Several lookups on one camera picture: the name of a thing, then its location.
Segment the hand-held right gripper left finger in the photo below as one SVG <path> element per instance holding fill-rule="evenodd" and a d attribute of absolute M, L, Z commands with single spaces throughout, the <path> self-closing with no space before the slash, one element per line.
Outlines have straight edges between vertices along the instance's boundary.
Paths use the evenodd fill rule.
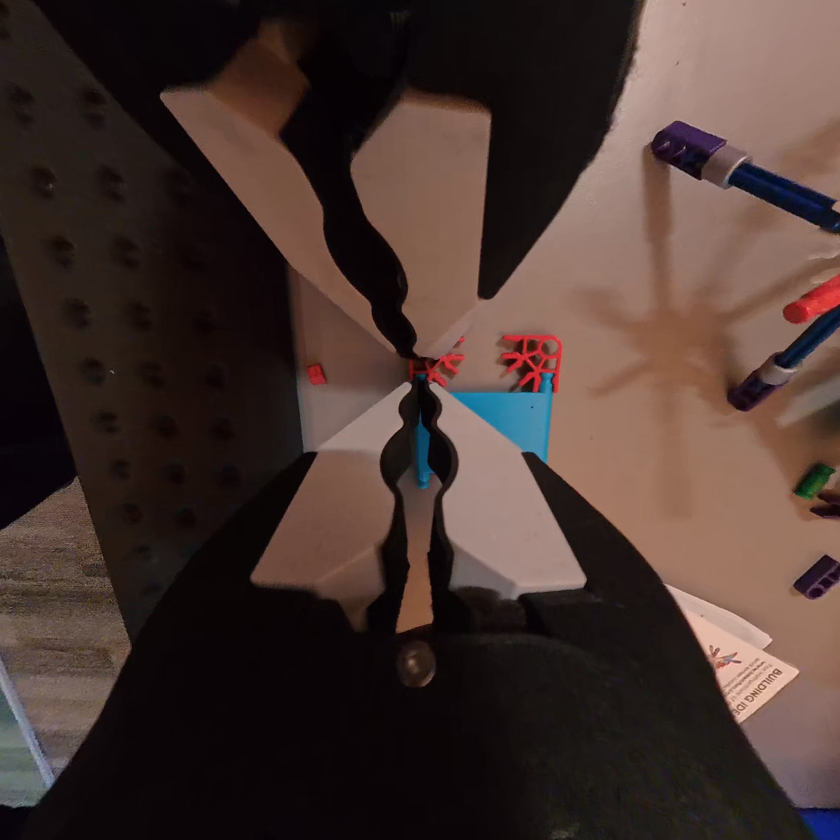
<path fill-rule="evenodd" d="M 318 447 L 254 586 L 336 602 L 359 632 L 396 631 L 408 573 L 398 482 L 411 465 L 415 397 L 397 386 Z"/>

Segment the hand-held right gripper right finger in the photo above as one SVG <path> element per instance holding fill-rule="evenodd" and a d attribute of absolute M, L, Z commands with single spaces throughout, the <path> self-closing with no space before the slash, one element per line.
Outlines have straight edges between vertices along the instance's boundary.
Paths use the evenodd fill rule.
<path fill-rule="evenodd" d="M 427 556 L 434 629 L 472 629 L 474 597 L 515 613 L 523 595 L 582 591 L 586 575 L 531 470 L 540 458 L 439 385 L 421 381 L 418 406 L 440 483 Z"/>

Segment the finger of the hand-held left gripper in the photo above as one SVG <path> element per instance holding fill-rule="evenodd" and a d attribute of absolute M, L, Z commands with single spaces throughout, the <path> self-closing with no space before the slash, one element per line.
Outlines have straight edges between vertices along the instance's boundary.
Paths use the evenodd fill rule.
<path fill-rule="evenodd" d="M 401 358 L 451 349 L 480 305 L 489 111 L 404 91 L 350 163 L 341 270 Z"/>
<path fill-rule="evenodd" d="M 161 101 L 289 267 L 411 359 L 406 273 L 351 174 L 392 89 L 323 29 L 280 19 L 211 79 L 169 87 Z"/>

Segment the blue toy panel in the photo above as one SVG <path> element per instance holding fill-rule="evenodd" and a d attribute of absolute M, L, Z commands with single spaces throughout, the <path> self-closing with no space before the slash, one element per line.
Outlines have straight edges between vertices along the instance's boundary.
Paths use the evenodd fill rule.
<path fill-rule="evenodd" d="M 475 413 L 523 452 L 548 461 L 553 407 L 551 391 L 546 392 L 455 392 L 462 406 Z M 414 478 L 419 489 L 430 487 L 433 470 L 429 465 L 430 434 L 419 421 L 413 434 Z"/>

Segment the red toy connector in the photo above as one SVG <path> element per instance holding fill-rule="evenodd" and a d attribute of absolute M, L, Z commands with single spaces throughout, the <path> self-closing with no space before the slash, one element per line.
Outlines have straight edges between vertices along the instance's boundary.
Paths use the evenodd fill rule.
<path fill-rule="evenodd" d="M 464 341 L 465 336 L 461 335 L 448 352 L 435 359 L 426 357 L 410 360 L 407 369 L 408 381 L 425 379 L 428 384 L 436 384 L 445 389 L 458 375 L 460 365 L 466 358 L 461 352 Z"/>
<path fill-rule="evenodd" d="M 501 360 L 517 377 L 518 392 L 556 394 L 559 390 L 563 345 L 553 334 L 505 333 Z"/>

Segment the black perforated board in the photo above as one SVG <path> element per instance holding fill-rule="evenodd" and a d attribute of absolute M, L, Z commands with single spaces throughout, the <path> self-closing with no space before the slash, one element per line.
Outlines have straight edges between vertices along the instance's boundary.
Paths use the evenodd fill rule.
<path fill-rule="evenodd" d="M 163 104 L 189 2 L 2 2 L 2 234 L 123 624 L 303 450 L 276 246 Z"/>

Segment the colourful toy windmill model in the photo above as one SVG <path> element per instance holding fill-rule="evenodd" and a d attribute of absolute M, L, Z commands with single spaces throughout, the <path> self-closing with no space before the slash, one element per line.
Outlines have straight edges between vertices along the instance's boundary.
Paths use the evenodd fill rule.
<path fill-rule="evenodd" d="M 785 388 L 819 347 L 838 337 L 838 269 L 816 291 L 807 291 L 784 307 L 783 319 L 804 327 L 801 334 L 740 379 L 735 358 L 736 328 L 764 306 L 782 299 L 806 271 L 780 278 L 735 308 L 722 310 L 717 308 L 717 299 L 725 279 L 727 257 L 723 255 L 707 282 L 695 288 L 689 308 L 675 309 L 670 296 L 669 176 L 671 172 L 684 172 L 698 182 L 750 195 L 762 206 L 755 206 L 755 213 L 744 218 L 746 222 L 762 221 L 765 210 L 775 207 L 832 238 L 838 238 L 838 210 L 834 207 L 837 200 L 757 166 L 724 139 L 680 121 L 656 133 L 643 152 L 643 164 L 654 309 L 651 318 L 635 328 L 639 348 L 647 352 L 637 372 L 648 371 L 658 377 L 666 443 L 680 446 L 676 392 L 682 387 L 694 388 L 712 409 L 726 417 L 753 413 L 751 428 L 779 462 L 784 477 L 794 480 L 792 493 L 811 465 L 805 462 L 808 446 L 791 444 L 781 426 L 760 405 Z"/>

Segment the instruction booklet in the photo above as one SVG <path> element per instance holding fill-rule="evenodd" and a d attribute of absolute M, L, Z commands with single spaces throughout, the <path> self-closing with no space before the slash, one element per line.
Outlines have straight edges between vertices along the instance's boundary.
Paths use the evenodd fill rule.
<path fill-rule="evenodd" d="M 743 723 L 773 699 L 799 670 L 762 650 L 685 615 L 734 720 Z"/>

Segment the green short toy rod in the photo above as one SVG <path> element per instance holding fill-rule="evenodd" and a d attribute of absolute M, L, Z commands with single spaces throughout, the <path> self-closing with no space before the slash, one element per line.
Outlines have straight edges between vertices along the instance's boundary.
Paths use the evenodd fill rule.
<path fill-rule="evenodd" d="M 836 472 L 837 468 L 832 465 L 813 463 L 799 478 L 792 492 L 807 501 L 816 499 L 828 487 Z"/>

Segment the purple toy connector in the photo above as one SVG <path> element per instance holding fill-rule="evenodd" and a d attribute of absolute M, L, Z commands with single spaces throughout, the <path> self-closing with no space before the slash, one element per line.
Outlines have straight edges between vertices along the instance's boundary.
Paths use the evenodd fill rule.
<path fill-rule="evenodd" d="M 814 601 L 838 585 L 839 577 L 839 562 L 825 554 L 793 583 L 793 588 Z"/>

